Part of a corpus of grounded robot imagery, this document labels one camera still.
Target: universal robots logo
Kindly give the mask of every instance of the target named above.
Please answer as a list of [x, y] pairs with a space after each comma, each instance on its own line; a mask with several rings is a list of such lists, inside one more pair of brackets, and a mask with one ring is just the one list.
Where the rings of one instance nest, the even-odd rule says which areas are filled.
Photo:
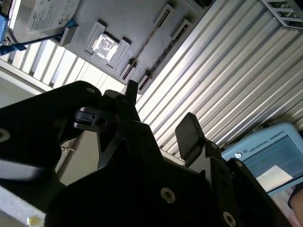
[[240, 157], [242, 157], [242, 153], [239, 152], [235, 154], [235, 158], [240, 158]]

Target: countersunk screw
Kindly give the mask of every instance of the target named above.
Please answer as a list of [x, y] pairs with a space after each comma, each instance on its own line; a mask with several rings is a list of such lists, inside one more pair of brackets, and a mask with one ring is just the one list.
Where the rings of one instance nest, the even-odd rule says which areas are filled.
[[169, 188], [162, 188], [161, 196], [169, 204], [173, 204], [176, 200], [174, 192]]
[[88, 87], [88, 88], [87, 88], [87, 91], [89, 91], [90, 93], [95, 93], [95, 90], [92, 89], [91, 87]]
[[0, 129], [0, 143], [4, 143], [10, 139], [10, 133], [5, 129]]
[[215, 145], [214, 143], [212, 143], [212, 147], [215, 148], [215, 149], [218, 149], [218, 146]]
[[242, 167], [243, 166], [243, 164], [241, 162], [239, 162], [239, 161], [236, 161], [236, 164], [237, 164], [238, 167]]

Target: label sticker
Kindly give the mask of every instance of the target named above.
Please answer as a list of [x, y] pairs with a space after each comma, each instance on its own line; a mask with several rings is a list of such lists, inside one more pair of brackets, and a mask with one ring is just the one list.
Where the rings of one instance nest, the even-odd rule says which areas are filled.
[[36, 0], [27, 33], [64, 27], [75, 14], [80, 0]]

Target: ribbed metal panel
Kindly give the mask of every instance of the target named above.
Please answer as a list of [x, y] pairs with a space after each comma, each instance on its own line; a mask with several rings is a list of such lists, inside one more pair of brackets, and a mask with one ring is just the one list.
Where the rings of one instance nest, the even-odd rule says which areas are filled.
[[108, 89], [121, 92], [125, 87], [116, 79], [50, 40], [29, 45], [26, 51], [1, 56], [0, 68], [12, 73], [11, 76], [14, 76], [16, 80], [25, 81], [30, 86], [37, 87], [39, 91], [34, 94], [77, 80], [87, 81], [103, 93]]
[[177, 158], [174, 130], [188, 112], [220, 147], [271, 120], [302, 130], [303, 35], [260, 1], [216, 1], [136, 107]]

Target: corrugated metal wall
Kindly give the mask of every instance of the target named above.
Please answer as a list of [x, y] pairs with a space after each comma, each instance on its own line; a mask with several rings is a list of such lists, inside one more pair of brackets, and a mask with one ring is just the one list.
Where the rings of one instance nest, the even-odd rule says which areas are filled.
[[140, 98], [141, 120], [179, 158], [175, 127], [196, 114], [219, 146], [268, 120], [303, 129], [303, 35], [257, 0], [217, 0]]

